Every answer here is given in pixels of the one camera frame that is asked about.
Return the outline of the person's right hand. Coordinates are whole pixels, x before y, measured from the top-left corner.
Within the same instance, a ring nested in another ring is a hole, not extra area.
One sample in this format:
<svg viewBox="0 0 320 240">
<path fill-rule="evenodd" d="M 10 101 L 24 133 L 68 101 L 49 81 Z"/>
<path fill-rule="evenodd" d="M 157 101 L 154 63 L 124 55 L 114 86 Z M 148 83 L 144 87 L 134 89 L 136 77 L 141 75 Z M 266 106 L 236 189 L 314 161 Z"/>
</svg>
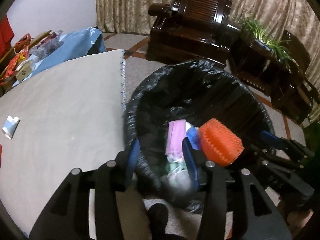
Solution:
<svg viewBox="0 0 320 240">
<path fill-rule="evenodd" d="M 313 215 L 312 210 L 303 212 L 289 211 L 289 207 L 282 200 L 280 200 L 279 204 L 277 205 L 277 209 L 287 223 L 292 237 L 295 237 L 302 230 L 302 228 L 304 228 Z"/>
</svg>

